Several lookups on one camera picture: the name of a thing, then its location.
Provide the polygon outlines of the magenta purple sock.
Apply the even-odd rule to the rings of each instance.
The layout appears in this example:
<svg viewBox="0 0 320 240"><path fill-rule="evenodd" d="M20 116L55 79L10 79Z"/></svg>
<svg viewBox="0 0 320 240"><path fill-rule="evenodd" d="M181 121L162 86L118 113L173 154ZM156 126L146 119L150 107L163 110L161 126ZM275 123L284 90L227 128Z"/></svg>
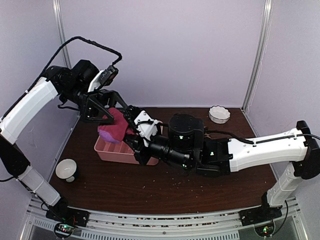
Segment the magenta purple sock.
<svg viewBox="0 0 320 240"><path fill-rule="evenodd" d="M121 143L126 135L135 135L135 132L129 127L122 112L112 107L108 110L114 117L113 124L99 125L97 132L105 141L113 144Z"/></svg>

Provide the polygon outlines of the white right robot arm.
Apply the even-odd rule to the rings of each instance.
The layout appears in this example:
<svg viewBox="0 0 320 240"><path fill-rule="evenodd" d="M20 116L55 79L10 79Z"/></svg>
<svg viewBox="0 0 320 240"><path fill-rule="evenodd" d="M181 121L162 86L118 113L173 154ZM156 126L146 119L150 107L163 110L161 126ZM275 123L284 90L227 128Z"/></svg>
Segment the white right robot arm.
<svg viewBox="0 0 320 240"><path fill-rule="evenodd" d="M262 197L256 210L259 220L268 220L287 197L304 181L320 173L318 137L311 134L307 123L275 135L242 138L224 132L224 138L211 139L211 130L204 122L189 114L175 114L166 124L167 136L162 135L163 124L135 106L124 110L124 119L134 131L124 141L134 152L136 161L146 165L151 158L182 167L197 174L219 177L243 169L287 162L287 167Z"/></svg>

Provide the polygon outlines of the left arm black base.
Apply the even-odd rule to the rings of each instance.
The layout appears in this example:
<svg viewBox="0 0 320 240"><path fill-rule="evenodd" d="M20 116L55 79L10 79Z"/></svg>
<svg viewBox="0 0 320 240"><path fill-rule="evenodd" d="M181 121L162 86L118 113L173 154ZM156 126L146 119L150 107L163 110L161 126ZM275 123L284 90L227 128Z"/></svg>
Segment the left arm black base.
<svg viewBox="0 0 320 240"><path fill-rule="evenodd" d="M76 227L86 227L90 213L86 210L69 207L68 201L61 198L54 206L47 207L46 218Z"/></svg>

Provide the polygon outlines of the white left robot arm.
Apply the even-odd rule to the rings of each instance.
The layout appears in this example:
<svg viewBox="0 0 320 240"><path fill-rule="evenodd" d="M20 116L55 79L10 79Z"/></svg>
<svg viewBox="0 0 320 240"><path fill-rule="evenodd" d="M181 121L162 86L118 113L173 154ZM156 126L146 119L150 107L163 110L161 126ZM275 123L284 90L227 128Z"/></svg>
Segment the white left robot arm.
<svg viewBox="0 0 320 240"><path fill-rule="evenodd" d="M80 60L72 69L51 66L40 74L39 80L17 104L0 120L0 159L7 172L23 183L47 205L61 222L72 218L63 197L38 173L25 155L15 146L28 123L49 102L59 97L62 103L71 101L77 105L80 120L85 123L111 125L114 116L109 108L120 104L127 107L118 92L105 90L119 70L112 64L98 70L90 61Z"/></svg>

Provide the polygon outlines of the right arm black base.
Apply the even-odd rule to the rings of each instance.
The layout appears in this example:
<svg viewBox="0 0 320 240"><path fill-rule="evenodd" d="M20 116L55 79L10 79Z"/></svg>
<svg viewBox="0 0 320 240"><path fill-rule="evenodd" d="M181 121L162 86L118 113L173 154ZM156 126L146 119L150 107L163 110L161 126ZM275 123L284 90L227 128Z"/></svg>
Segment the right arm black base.
<svg viewBox="0 0 320 240"><path fill-rule="evenodd" d="M264 208L262 206L258 206L241 210L238 214L241 224L244 227L280 218L282 216L282 211L279 207Z"/></svg>

